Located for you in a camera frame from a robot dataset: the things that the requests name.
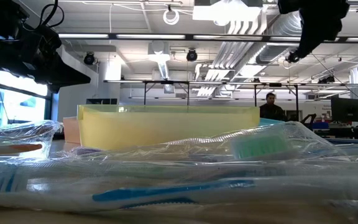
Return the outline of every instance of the person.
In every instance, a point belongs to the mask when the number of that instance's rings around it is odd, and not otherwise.
[[[260,106],[260,117],[266,119],[274,119],[278,121],[285,121],[285,113],[281,107],[274,105],[276,95],[268,93],[266,95],[266,104]]]

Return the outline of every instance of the ceiling beam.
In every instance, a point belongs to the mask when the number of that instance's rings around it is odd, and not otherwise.
[[[59,33],[61,39],[76,40],[180,40],[180,41],[225,41],[298,44],[299,36],[277,35],[228,35],[228,34],[139,34],[139,33]],[[324,44],[358,44],[358,37],[339,36]]]
[[[147,25],[147,29],[148,29],[149,32],[151,33],[151,32],[152,32],[152,28],[151,28],[151,26],[150,26],[150,21],[149,21],[149,18],[147,17],[147,13],[146,13],[146,11],[145,11],[144,3],[143,3],[143,2],[140,2],[140,6],[142,7],[142,12],[143,12],[144,20],[145,20],[146,25]]]

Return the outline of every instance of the camera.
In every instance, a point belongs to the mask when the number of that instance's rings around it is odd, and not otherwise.
[[[196,49],[190,49],[189,52],[187,53],[187,57],[186,57],[188,62],[194,62],[197,60],[197,53],[196,53]]]
[[[94,64],[96,64],[96,62],[97,62],[97,59],[94,57],[94,52],[86,53],[86,56],[84,57],[85,65],[94,65]]]
[[[37,27],[26,24],[29,18],[19,4],[12,0],[0,0],[0,70],[13,75],[32,78],[36,83],[45,84],[53,93],[63,86],[89,83],[90,77],[66,65],[57,53],[62,45],[59,35],[52,29],[60,25],[49,25],[57,9],[58,0],[42,9]],[[48,7],[51,13],[43,20]]]

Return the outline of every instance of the desk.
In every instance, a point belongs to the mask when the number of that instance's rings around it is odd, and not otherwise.
[[[335,138],[358,139],[358,128],[330,128],[314,130],[318,136],[335,136]]]

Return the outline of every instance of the plastic container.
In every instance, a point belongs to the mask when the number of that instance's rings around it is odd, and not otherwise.
[[[115,150],[256,127],[259,108],[80,105],[78,122],[82,146]]]

